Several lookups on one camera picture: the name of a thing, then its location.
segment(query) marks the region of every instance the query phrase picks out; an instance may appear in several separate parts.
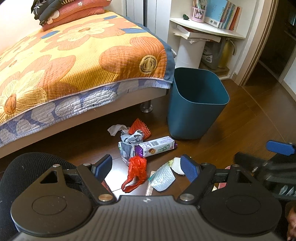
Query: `pencil holder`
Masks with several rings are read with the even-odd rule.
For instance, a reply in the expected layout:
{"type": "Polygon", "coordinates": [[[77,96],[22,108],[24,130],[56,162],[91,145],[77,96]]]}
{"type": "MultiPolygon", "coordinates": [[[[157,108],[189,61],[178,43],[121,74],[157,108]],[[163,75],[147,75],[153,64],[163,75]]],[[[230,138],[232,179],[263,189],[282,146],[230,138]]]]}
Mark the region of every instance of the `pencil holder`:
{"type": "Polygon", "coordinates": [[[205,9],[199,9],[196,7],[192,7],[192,8],[193,8],[193,11],[192,11],[191,20],[195,22],[203,23],[205,21],[206,8],[205,9]]]}

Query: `pink pillow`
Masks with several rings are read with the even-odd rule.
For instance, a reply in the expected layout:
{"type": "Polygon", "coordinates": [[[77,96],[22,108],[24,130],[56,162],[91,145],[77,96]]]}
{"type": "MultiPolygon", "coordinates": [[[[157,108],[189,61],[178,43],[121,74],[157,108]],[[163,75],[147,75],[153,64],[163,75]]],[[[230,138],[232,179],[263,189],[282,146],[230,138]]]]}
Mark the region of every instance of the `pink pillow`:
{"type": "Polygon", "coordinates": [[[65,23],[69,23],[81,18],[85,18],[91,15],[95,15],[95,14],[102,14],[105,13],[105,10],[103,7],[92,7],[90,9],[85,9],[79,12],[76,12],[66,18],[61,19],[60,21],[54,22],[52,24],[44,24],[44,26],[42,27],[43,31],[46,31],[48,29],[51,29],[53,27],[65,24],[65,23]]]}
{"type": "Polygon", "coordinates": [[[111,3],[111,0],[74,0],[63,5],[59,10],[55,11],[46,21],[47,24],[60,21],[78,11],[89,9],[92,7],[106,7],[111,3]]]}

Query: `yellow thermos bottle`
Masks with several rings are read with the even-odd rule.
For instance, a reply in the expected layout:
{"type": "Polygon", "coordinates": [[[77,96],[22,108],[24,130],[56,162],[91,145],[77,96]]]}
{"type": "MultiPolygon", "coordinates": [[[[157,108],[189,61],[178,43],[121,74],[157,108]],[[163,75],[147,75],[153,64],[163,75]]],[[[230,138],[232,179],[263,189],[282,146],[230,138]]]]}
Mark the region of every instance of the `yellow thermos bottle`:
{"type": "Polygon", "coordinates": [[[222,55],[221,55],[221,58],[219,61],[219,65],[218,65],[219,68],[221,68],[221,69],[226,68],[227,63],[231,57],[231,54],[235,55],[235,45],[234,45],[232,39],[226,38],[224,49],[223,49],[223,52],[222,52],[222,55]]]}

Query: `book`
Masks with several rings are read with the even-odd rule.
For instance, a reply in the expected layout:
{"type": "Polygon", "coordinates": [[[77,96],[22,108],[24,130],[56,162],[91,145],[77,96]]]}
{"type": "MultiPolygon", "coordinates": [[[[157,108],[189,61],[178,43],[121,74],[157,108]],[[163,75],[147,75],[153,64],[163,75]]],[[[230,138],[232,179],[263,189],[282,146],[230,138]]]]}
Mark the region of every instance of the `book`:
{"type": "Polygon", "coordinates": [[[234,10],[232,11],[232,14],[231,14],[230,20],[229,20],[229,22],[228,22],[228,24],[227,24],[227,27],[226,27],[226,29],[228,29],[228,30],[229,30],[229,28],[230,28],[230,25],[232,24],[232,21],[233,21],[233,18],[234,18],[234,15],[235,15],[235,12],[236,12],[236,11],[237,11],[237,6],[235,5],[234,10]]]}
{"type": "Polygon", "coordinates": [[[232,6],[232,3],[229,2],[229,6],[228,6],[228,8],[226,9],[225,18],[224,18],[224,20],[223,20],[223,22],[222,22],[220,28],[223,28],[223,26],[225,25],[225,22],[226,22],[226,20],[227,20],[227,17],[228,17],[229,11],[230,11],[230,9],[231,9],[231,6],[232,6]]]}
{"type": "Polygon", "coordinates": [[[205,22],[218,27],[227,3],[227,0],[208,0],[205,22]]]}
{"type": "Polygon", "coordinates": [[[234,10],[234,7],[235,7],[235,5],[234,5],[234,4],[231,4],[230,10],[229,10],[229,12],[227,13],[226,21],[225,21],[225,23],[222,25],[222,29],[226,29],[226,27],[227,27],[227,25],[228,25],[228,22],[229,22],[229,20],[230,20],[230,18],[231,18],[231,14],[232,14],[232,12],[233,12],[233,10],[234,10]]]}
{"type": "Polygon", "coordinates": [[[227,6],[225,7],[225,10],[224,10],[224,13],[222,15],[222,18],[221,18],[221,21],[219,23],[218,28],[221,28],[222,27],[222,24],[225,22],[225,20],[226,20],[226,14],[227,14],[227,11],[228,11],[228,9],[229,9],[230,6],[231,6],[231,2],[228,2],[227,3],[227,6]]]}
{"type": "Polygon", "coordinates": [[[185,38],[185,39],[189,39],[189,38],[205,38],[205,39],[211,39],[211,40],[213,40],[215,42],[218,42],[218,43],[221,40],[221,37],[219,37],[219,36],[211,35],[211,34],[205,34],[203,32],[197,31],[195,29],[183,27],[183,26],[181,26],[179,24],[177,24],[177,29],[180,32],[182,32],[183,35],[180,35],[180,36],[185,38]]]}
{"type": "Polygon", "coordinates": [[[180,37],[182,37],[184,39],[187,39],[187,40],[198,40],[198,41],[214,42],[212,39],[209,39],[209,38],[206,38],[206,37],[200,37],[200,38],[198,38],[198,37],[196,37],[196,38],[188,37],[186,34],[182,33],[178,29],[173,29],[173,33],[174,33],[175,36],[180,36],[180,37]]]}
{"type": "Polygon", "coordinates": [[[235,14],[234,14],[233,20],[232,20],[232,22],[231,22],[231,24],[230,24],[229,30],[233,30],[238,15],[239,15],[239,7],[237,7],[237,9],[236,9],[236,11],[235,11],[235,14]]]}
{"type": "Polygon", "coordinates": [[[240,18],[241,13],[242,13],[242,8],[239,7],[239,14],[238,14],[238,16],[237,16],[237,20],[236,20],[235,25],[234,25],[234,27],[233,27],[233,30],[234,30],[234,31],[237,30],[237,25],[239,24],[239,18],[240,18]]]}

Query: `floral bedspread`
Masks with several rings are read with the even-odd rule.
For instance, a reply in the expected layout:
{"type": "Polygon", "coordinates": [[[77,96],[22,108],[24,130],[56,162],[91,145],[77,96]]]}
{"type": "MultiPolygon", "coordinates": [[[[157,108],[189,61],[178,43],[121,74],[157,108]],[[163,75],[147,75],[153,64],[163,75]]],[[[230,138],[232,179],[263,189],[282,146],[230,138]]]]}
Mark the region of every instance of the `floral bedspread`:
{"type": "Polygon", "coordinates": [[[33,33],[0,56],[0,126],[37,106],[116,82],[171,83],[171,49],[113,13],[33,33]]]}

